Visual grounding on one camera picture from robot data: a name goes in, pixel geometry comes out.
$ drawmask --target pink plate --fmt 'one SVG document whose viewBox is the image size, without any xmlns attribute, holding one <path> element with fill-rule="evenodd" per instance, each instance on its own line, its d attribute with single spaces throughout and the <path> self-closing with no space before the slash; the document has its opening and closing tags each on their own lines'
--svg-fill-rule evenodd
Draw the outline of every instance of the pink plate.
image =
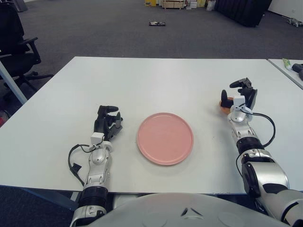
<svg viewBox="0 0 303 227">
<path fill-rule="evenodd" d="M 156 113 L 146 118 L 137 134 L 141 153 L 160 165 L 174 165 L 183 161 L 194 143 L 189 125 L 172 113 Z"/>
</svg>

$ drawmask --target plate rim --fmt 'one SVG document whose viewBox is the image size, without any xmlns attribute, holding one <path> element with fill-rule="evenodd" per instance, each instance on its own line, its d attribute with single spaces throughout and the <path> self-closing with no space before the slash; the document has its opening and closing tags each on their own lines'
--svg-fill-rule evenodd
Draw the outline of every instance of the plate rim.
<svg viewBox="0 0 303 227">
<path fill-rule="evenodd" d="M 139 143 L 139 131 L 140 131 L 141 127 L 143 126 L 143 124 L 145 122 L 147 122 L 150 118 L 153 118 L 154 116 L 158 116 L 158 115 L 171 115 L 171 116 L 177 117 L 189 128 L 190 137 L 191 137 L 191 144 L 190 144 L 189 152 L 187 152 L 186 155 L 181 156 L 180 158 L 175 159 L 174 161 L 168 161 L 168 162 L 165 162 L 165 163 L 160 163 L 156 159 L 152 158 L 151 156 L 148 156 L 144 151 L 142 151 L 144 149 L 141 148 L 140 143 Z M 189 126 L 189 124 L 182 117 L 180 117 L 180 116 L 178 116 L 174 113 L 168 113 L 168 112 L 154 113 L 154 114 L 148 116 L 147 118 L 145 118 L 143 120 L 143 122 L 140 124 L 140 126 L 138 128 L 138 131 L 137 131 L 137 147 L 139 148 L 139 151 L 141 152 L 141 154 L 143 154 L 143 156 L 146 157 L 149 161 L 151 161 L 155 164 L 161 165 L 161 166 L 172 166 L 172 165 L 175 165 L 175 164 L 178 164 L 178 163 L 184 161 L 190 155 L 190 153 L 193 149 L 193 145 L 194 145 L 194 134 L 193 134 L 193 131 L 192 131 L 191 127 Z"/>
</svg>

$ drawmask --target black cable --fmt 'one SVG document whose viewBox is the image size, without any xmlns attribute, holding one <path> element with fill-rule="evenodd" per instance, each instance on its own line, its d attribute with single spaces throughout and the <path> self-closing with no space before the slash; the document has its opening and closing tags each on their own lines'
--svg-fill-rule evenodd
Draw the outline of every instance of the black cable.
<svg viewBox="0 0 303 227">
<path fill-rule="evenodd" d="M 3 112 L 6 113 L 6 115 L 8 116 L 8 118 L 11 117 L 11 115 L 6 110 L 3 110 Z"/>
<path fill-rule="evenodd" d="M 70 171 L 71 171 L 72 174 L 81 182 L 81 184 L 82 184 L 82 186 L 83 186 L 83 185 L 84 185 L 84 181 L 81 180 L 81 178 L 80 178 L 79 175 L 78 175 L 78 172 L 77 172 L 75 169 L 72 168 L 71 162 L 70 162 L 71 153 L 72 153 L 75 149 L 77 149 L 78 147 L 82 147 L 82 146 L 84 146 L 84 147 L 89 147 L 89 145 L 86 145 L 86 144 L 77 144 L 77 145 L 73 146 L 73 147 L 71 148 L 69 154 L 68 154 L 68 161 L 67 161 L 67 162 L 68 162 L 68 167 L 70 168 Z"/>
<path fill-rule="evenodd" d="M 240 174 L 241 177 L 242 177 L 242 174 L 241 174 L 240 169 L 239 169 L 239 167 L 238 167 L 238 159 L 239 159 L 239 157 L 240 157 L 240 155 L 238 155 L 238 157 L 237 157 L 237 159 L 236 159 L 236 167 L 237 167 L 237 169 L 238 169 L 239 174 Z"/>
<path fill-rule="evenodd" d="M 100 145 L 100 144 L 103 142 L 103 139 L 104 139 L 104 137 L 102 137 L 102 141 L 101 141 L 100 143 L 96 144 L 96 146 Z M 78 147 L 81 147 L 82 151 L 85 152 L 85 153 L 93 152 L 93 151 L 96 150 L 97 148 L 94 148 L 94 149 L 92 149 L 92 150 L 86 151 L 86 150 L 83 149 L 83 147 L 89 147 L 89 145 L 87 145 L 87 144 L 77 144 L 77 145 L 75 145 L 75 146 L 73 146 L 73 147 L 71 148 L 71 150 L 70 150 L 70 152 L 69 152 L 69 154 L 68 154 L 68 166 L 69 166 L 69 168 L 70 168 L 70 171 L 71 171 L 72 174 L 81 182 L 82 186 L 84 186 L 84 181 L 81 180 L 81 178 L 80 178 L 79 175 L 78 175 L 78 172 L 77 172 L 75 169 L 72 168 L 72 166 L 71 166 L 71 160 L 70 160 L 70 159 L 71 159 L 71 153 L 72 153 L 75 149 L 77 149 Z"/>
<path fill-rule="evenodd" d="M 265 117 L 267 120 L 270 121 L 270 123 L 273 125 L 274 133 L 273 133 L 273 136 L 270 138 L 270 140 L 266 144 L 263 145 L 263 147 L 267 147 L 269 144 L 271 144 L 271 142 L 274 140 L 274 138 L 276 136 L 276 126 L 275 126 L 274 121 L 270 117 L 268 117 L 267 115 L 262 114 L 262 113 L 248 113 L 248 112 L 245 112 L 245 111 L 242 111 L 242 110 L 241 110 L 241 112 L 249 114 L 249 115 Z"/>
</svg>

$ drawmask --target white table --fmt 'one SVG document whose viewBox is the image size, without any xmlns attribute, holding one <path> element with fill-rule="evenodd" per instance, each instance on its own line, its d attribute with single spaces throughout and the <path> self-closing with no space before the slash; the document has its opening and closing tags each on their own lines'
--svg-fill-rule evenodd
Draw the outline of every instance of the white table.
<svg viewBox="0 0 303 227">
<path fill-rule="evenodd" d="M 296 85 L 298 85 L 301 89 L 303 89 L 303 81 L 300 79 L 299 74 L 293 70 L 288 70 L 285 68 L 282 59 L 269 59 L 270 63 L 272 63 L 277 69 L 279 69 L 282 73 L 284 73 L 288 78 L 291 79 Z M 291 65 L 293 64 L 303 64 L 303 60 L 289 60 Z"/>
<path fill-rule="evenodd" d="M 89 144 L 99 105 L 116 105 L 124 128 L 112 140 L 111 192 L 245 193 L 238 151 L 218 106 L 221 90 L 237 95 L 229 84 L 244 77 L 258 89 L 254 110 L 276 123 L 268 150 L 291 188 L 303 190 L 302 91 L 267 60 L 222 59 L 75 57 L 0 129 L 0 184 L 81 191 L 68 152 Z M 193 150 L 177 165 L 157 166 L 137 148 L 140 123 L 157 112 L 175 113 L 193 130 Z M 255 117 L 251 125 L 267 142 L 271 124 Z M 83 166 L 82 178 L 88 156 L 79 149 L 71 157 Z"/>
</svg>

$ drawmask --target black office chair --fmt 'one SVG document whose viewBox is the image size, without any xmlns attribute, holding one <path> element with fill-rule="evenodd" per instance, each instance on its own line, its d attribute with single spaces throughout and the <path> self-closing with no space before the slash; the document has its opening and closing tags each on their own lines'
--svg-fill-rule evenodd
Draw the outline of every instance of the black office chair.
<svg viewBox="0 0 303 227">
<path fill-rule="evenodd" d="M 41 59 L 34 43 L 38 38 L 24 40 L 23 35 L 23 27 L 16 10 L 5 2 L 0 3 L 0 55 L 4 55 L 0 56 L 0 61 L 11 77 L 18 77 L 15 79 L 18 87 L 26 83 L 34 91 L 37 91 L 29 80 L 44 79 L 53 75 L 38 76 L 35 71 L 25 75 L 33 65 L 39 64 Z"/>
</svg>

